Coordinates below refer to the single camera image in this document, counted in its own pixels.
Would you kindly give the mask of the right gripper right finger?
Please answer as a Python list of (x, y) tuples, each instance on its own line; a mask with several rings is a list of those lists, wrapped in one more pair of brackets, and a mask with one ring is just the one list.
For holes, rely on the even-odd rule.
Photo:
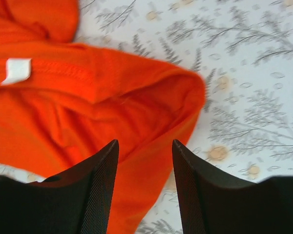
[(186, 234), (293, 234), (293, 176), (253, 183), (172, 144), (182, 229)]

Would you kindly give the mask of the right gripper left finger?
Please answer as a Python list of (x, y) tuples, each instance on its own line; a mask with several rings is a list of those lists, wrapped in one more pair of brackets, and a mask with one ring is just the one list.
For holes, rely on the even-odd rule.
[(0, 175), (0, 234), (105, 234), (119, 143), (42, 182)]

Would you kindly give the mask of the orange t shirt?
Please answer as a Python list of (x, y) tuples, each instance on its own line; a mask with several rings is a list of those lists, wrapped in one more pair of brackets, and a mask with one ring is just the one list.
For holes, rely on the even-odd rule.
[(188, 142), (205, 84), (176, 65), (73, 43), (76, 0), (0, 0), (0, 164), (48, 177), (120, 145), (107, 231), (132, 234)]

